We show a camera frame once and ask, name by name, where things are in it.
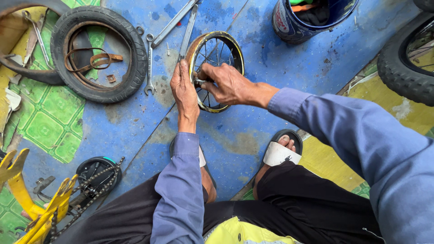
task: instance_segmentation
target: bicycle chain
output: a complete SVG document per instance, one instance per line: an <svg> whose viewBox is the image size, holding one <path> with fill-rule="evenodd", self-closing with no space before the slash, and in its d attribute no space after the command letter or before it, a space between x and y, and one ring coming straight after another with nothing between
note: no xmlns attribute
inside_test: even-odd
<svg viewBox="0 0 434 244"><path fill-rule="evenodd" d="M114 174L113 178L111 178L110 181L104 185L104 188L102 190L100 190L98 192L98 194L96 194L95 197L85 207L83 207L80 211L78 211L77 214L74 216L74 218L72 218L72 220L68 224L66 224L66 226L62 230L60 230L57 233L56 233L56 231L57 231L57 227L56 227L56 225L57 225L57 210L55 211L56 215L54 216L54 214L53 214L53 218L52 218L52 222L51 222L51 240L50 240L50 243L54 242L64 231L66 231L84 213L84 211L86 211L86 209L88 209L88 207L90 205L92 205L92 203L96 199L98 199L98 197L101 195L101 193L105 192L110 187L110 185L113 184L113 181L118 176L119 169L121 168L121 164L124 161L124 159L125 159L125 157L122 157L117 165L106 168L105 170L90 177L89 179L87 179L86 181L84 181L83 183L81 183L79 186L77 186L75 189L72 190L71 195L76 193L78 190L82 189L84 186L87 186L91 181L93 181L98 176L104 174L107 171L115 169L115 174Z"/></svg>

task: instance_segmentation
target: black pants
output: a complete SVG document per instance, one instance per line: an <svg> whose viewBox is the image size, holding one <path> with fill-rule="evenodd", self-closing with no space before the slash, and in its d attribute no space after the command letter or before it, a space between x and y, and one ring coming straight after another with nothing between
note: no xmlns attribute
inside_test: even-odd
<svg viewBox="0 0 434 244"><path fill-rule="evenodd" d="M57 244L149 243L152 215L161 196L158 174L71 226ZM205 205L203 234L233 216L292 236L302 243L384 243L368 199L322 179L300 165L271 167L258 182L259 201Z"/></svg>

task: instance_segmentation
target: blue floor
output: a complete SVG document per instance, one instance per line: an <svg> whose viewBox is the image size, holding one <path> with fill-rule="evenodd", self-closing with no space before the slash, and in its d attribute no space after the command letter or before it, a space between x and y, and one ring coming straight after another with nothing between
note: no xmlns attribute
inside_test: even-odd
<svg viewBox="0 0 434 244"><path fill-rule="evenodd" d="M156 36L185 2L107 0L105 6ZM419 12L410 0L362 0L333 32L323 32L301 45L289 45L273 32L271 14L275 3L276 0L201 0L191 41L202 33L225 30L241 46L245 76L251 81L318 95L334 94ZM154 49L156 94L144 94L145 81L133 97L119 104L86 102L83 140L69 164L56 161L25 139L21 141L19 149L30 148L23 171L29 189L35 187L39 177L54 175L56 180L44 191L53 195L60 182L73 176L84 160L103 155L118 161L125 156L121 183L107 197L107 203L165 167L170 161L168 145L177 131L178 115L169 82L188 17L189 14ZM259 108L232 106L219 114L201 111L197 134L217 183L218 201L233 197L252 178L268 141L283 128L297 129ZM99 204L102 201L96 202L93 209Z"/></svg>

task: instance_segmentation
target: white sandal strap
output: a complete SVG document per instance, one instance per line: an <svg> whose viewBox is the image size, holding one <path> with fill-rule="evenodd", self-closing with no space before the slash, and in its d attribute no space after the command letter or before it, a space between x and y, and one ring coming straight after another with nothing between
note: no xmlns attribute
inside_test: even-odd
<svg viewBox="0 0 434 244"><path fill-rule="evenodd" d="M269 166L276 166L284 161L292 161L297 165L300 159L301 155L296 154L277 142L270 142L270 145L265 151L264 163Z"/></svg>
<svg viewBox="0 0 434 244"><path fill-rule="evenodd" d="M199 167L204 167L207 162L205 161L204 153L202 152L201 146L199 146Z"/></svg>

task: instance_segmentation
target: shirt sleeve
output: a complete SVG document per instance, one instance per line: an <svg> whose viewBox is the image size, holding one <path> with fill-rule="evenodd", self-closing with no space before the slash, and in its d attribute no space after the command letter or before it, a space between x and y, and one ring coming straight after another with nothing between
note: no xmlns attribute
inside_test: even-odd
<svg viewBox="0 0 434 244"><path fill-rule="evenodd" d="M155 190L161 199L153 215L151 244L204 243L198 135L176 135L172 162L160 173Z"/></svg>
<svg viewBox="0 0 434 244"><path fill-rule="evenodd" d="M432 138L362 99L283 88L268 110L332 146L367 181L386 243L434 243Z"/></svg>

